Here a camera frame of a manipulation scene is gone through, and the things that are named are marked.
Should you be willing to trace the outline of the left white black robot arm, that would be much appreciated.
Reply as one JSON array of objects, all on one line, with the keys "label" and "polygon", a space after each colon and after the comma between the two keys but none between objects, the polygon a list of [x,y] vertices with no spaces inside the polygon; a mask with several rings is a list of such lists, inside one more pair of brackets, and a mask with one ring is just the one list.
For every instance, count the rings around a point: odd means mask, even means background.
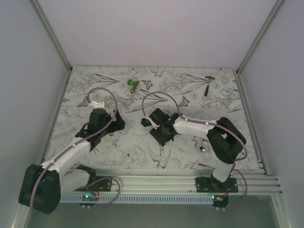
[{"label": "left white black robot arm", "polygon": [[97,185],[96,171],[84,165],[73,166],[89,154],[101,139],[124,129],[125,121],[119,111],[111,116],[103,108],[95,108],[89,121],[75,135],[72,142],[58,155],[40,165],[27,167],[18,202],[46,215],[52,213],[62,197],[85,189],[93,190]]}]

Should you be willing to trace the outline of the black fuse box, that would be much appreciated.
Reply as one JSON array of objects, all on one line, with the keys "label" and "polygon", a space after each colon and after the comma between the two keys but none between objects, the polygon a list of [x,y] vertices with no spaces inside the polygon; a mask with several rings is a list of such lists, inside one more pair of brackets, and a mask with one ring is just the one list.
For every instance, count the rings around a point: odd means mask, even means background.
[{"label": "black fuse box", "polygon": [[141,125],[143,127],[148,127],[148,126],[152,126],[152,122],[149,118],[142,118],[141,119]]}]

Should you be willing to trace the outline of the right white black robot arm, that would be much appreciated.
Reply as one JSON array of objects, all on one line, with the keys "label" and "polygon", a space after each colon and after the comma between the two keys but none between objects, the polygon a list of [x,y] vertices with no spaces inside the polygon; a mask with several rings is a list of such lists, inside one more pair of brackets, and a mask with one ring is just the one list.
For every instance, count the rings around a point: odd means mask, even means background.
[{"label": "right white black robot arm", "polygon": [[151,114],[146,116],[152,129],[150,134],[156,141],[164,146],[168,141],[173,141],[176,135],[186,134],[207,139],[216,158],[211,188],[216,192],[222,192],[228,185],[238,155],[246,150],[246,140],[234,124],[222,117],[217,121],[203,121],[190,119],[178,113],[172,116],[167,114]]}]

